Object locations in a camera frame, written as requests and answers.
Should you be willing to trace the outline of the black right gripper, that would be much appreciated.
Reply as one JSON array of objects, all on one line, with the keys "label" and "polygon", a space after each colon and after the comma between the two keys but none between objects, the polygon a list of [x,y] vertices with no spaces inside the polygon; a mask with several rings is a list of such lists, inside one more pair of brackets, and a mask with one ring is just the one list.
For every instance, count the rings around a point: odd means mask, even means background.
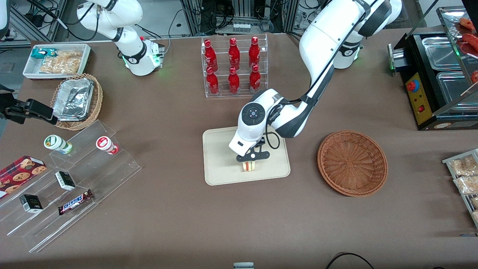
[{"label": "black right gripper", "polygon": [[1,119],[25,121],[25,118],[27,117],[43,120],[52,125],[57,124],[58,118],[53,114],[53,108],[34,99],[28,99],[27,102],[21,102],[13,96],[14,90],[3,85],[0,85],[0,90]]}]

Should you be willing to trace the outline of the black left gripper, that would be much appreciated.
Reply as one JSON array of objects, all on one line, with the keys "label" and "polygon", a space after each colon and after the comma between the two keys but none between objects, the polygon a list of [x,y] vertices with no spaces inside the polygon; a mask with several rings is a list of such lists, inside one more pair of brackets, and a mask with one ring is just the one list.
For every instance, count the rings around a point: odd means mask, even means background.
[{"label": "black left gripper", "polygon": [[251,162],[251,170],[255,170],[256,160],[266,160],[270,157],[269,151],[263,151],[262,146],[265,145],[265,138],[252,147],[244,156],[237,155],[237,162],[243,163],[243,170],[249,171],[249,162]]}]

